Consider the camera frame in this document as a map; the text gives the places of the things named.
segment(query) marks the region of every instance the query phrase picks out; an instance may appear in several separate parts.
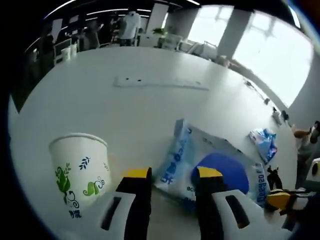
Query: round table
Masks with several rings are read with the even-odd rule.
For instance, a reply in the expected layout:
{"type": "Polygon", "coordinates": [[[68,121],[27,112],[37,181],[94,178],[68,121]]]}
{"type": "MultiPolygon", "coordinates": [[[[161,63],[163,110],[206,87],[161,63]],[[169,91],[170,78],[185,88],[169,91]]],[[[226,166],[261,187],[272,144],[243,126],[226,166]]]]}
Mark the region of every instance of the round table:
{"type": "MultiPolygon", "coordinates": [[[[247,136],[255,128],[269,128],[278,146],[272,169],[278,166],[283,187],[294,189],[295,139],[287,124],[275,124],[271,105],[265,105],[238,73],[197,56],[148,47],[80,52],[55,66],[26,100],[12,130],[13,164],[31,206],[54,232],[71,218],[61,201],[48,145],[70,132],[107,142],[116,186],[123,171],[155,170],[163,162],[178,119],[227,139],[259,163],[247,136]],[[198,81],[210,90],[113,86],[115,78],[127,77],[155,83],[198,81]]],[[[197,219],[158,192],[152,193],[151,204],[149,239],[200,239],[197,219]]]]}

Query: small package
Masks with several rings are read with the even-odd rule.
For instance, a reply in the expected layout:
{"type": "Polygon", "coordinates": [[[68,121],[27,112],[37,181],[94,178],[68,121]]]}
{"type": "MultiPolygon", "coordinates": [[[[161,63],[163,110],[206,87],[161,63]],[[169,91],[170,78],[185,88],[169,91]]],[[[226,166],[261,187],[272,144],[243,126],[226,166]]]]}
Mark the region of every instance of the small package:
{"type": "Polygon", "coordinates": [[[268,164],[277,153],[276,134],[267,128],[257,128],[249,133],[265,164],[268,164]]]}

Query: bright window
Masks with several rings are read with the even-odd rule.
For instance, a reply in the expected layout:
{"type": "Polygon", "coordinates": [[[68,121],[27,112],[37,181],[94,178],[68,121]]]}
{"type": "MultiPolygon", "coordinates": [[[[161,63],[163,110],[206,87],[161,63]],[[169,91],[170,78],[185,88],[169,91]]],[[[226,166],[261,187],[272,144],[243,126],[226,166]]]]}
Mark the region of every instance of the bright window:
{"type": "Polygon", "coordinates": [[[233,56],[251,69],[289,107],[309,74],[310,40],[286,22],[253,13],[233,56]]]}
{"type": "Polygon", "coordinates": [[[203,6],[193,22],[188,39],[218,46],[231,17],[233,6],[203,6]]]}

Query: white paper cup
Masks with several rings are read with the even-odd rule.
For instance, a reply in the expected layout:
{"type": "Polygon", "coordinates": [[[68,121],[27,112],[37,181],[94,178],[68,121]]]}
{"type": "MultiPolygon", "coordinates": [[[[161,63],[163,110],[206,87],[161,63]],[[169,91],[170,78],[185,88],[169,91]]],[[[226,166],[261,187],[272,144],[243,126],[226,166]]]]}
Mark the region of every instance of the white paper cup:
{"type": "Polygon", "coordinates": [[[49,145],[61,200],[72,218],[111,189],[107,144],[86,133],[70,133],[49,145]]]}
{"type": "Polygon", "coordinates": [[[71,57],[75,57],[77,55],[77,44],[71,45],[71,57]]]}
{"type": "Polygon", "coordinates": [[[71,56],[71,47],[67,47],[61,50],[62,53],[62,60],[66,61],[70,59],[71,56]]]}

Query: green plant print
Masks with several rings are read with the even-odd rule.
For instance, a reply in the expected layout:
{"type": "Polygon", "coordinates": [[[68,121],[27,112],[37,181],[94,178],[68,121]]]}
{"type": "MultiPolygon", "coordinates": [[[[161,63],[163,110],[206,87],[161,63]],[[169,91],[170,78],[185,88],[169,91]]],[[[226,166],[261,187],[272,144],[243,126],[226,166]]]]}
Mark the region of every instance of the green plant print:
{"type": "Polygon", "coordinates": [[[97,179],[98,180],[95,182],[90,181],[88,183],[87,189],[83,190],[83,194],[85,196],[91,196],[92,194],[97,195],[99,193],[99,189],[103,188],[103,186],[105,185],[105,181],[103,179],[101,179],[100,176],[98,176],[97,179]]]}
{"type": "Polygon", "coordinates": [[[70,163],[67,163],[64,169],[59,166],[55,171],[55,176],[58,178],[56,184],[58,185],[60,192],[64,194],[63,200],[65,204],[67,204],[67,192],[70,189],[70,181],[68,178],[70,170],[70,163]]]}

